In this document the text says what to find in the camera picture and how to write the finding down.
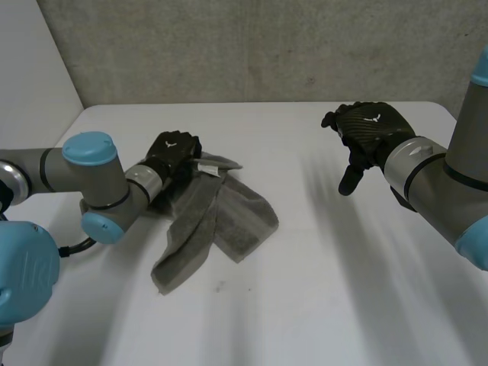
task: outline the white label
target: white label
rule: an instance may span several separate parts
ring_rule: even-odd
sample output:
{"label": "white label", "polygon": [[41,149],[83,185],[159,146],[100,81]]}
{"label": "white label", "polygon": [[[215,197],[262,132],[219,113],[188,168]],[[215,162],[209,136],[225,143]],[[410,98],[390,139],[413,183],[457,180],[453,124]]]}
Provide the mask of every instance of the white label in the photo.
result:
{"label": "white label", "polygon": [[207,173],[209,175],[213,175],[215,177],[220,177],[219,175],[219,167],[218,166],[212,166],[212,165],[203,165],[203,164],[198,164],[197,169],[199,172]]}

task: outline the gray towel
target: gray towel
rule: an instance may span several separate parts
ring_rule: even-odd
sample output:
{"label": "gray towel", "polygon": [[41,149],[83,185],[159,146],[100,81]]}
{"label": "gray towel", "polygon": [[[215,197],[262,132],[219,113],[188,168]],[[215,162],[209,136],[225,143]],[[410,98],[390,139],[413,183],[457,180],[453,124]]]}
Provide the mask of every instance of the gray towel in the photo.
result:
{"label": "gray towel", "polygon": [[239,263],[277,228],[278,218],[259,194],[227,174],[240,169],[221,156],[203,154],[200,163],[219,167],[219,175],[195,172],[189,184],[152,204],[158,212],[171,210],[168,246],[152,270],[162,294],[186,281],[208,257],[212,242]]}

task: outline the black glove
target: black glove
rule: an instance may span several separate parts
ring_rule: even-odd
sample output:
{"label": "black glove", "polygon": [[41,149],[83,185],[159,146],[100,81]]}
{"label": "black glove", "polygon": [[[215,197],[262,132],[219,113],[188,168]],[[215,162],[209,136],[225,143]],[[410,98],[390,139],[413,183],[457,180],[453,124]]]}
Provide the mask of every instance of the black glove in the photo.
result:
{"label": "black glove", "polygon": [[345,196],[356,189],[364,170],[373,166],[384,170],[395,147],[416,136],[405,118],[383,102],[342,104],[337,111],[326,114],[322,127],[331,127],[349,148],[349,166],[339,184],[339,193]]}
{"label": "black glove", "polygon": [[188,132],[163,132],[151,145],[146,158],[140,163],[149,166],[164,181],[173,181],[187,175],[191,169],[187,162],[201,156],[201,144],[197,136]]}

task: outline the white table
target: white table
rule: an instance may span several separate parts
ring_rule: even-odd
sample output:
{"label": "white table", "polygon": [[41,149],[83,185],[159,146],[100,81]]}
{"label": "white table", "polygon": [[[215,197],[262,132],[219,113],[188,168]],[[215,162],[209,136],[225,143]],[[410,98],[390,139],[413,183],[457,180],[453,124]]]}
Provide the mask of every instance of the white table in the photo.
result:
{"label": "white table", "polygon": [[[420,135],[448,145],[454,118],[432,103],[393,103]],[[164,219],[140,218],[113,247],[63,260],[53,298],[16,327],[6,366],[481,365],[488,360],[486,274],[403,209],[380,169],[351,197],[337,185],[348,150],[320,128],[338,103],[100,106],[60,144],[112,135],[124,168],[159,132],[187,130],[244,165],[239,178],[276,210],[279,230],[241,264],[213,247],[163,297],[149,273]],[[83,239],[79,194],[31,198],[8,215]]]}

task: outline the light blue cap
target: light blue cap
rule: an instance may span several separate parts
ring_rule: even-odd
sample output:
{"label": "light blue cap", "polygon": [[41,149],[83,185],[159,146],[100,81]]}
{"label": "light blue cap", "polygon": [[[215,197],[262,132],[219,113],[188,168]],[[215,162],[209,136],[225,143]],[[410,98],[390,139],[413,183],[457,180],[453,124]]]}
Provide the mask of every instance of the light blue cap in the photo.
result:
{"label": "light blue cap", "polygon": [[102,244],[115,244],[124,236],[124,231],[114,221],[93,212],[83,215],[82,229],[93,240]]}
{"label": "light blue cap", "polygon": [[59,277],[59,253],[38,225],[0,222],[0,328],[23,322],[46,305]]}
{"label": "light blue cap", "polygon": [[117,157],[111,137],[103,132],[86,132],[71,137],[63,145],[63,156],[76,165],[97,166]]}
{"label": "light blue cap", "polygon": [[488,46],[481,53],[478,64],[471,74],[471,81],[474,84],[488,87]]}
{"label": "light blue cap", "polygon": [[479,269],[488,271],[488,216],[468,227],[454,247]]}

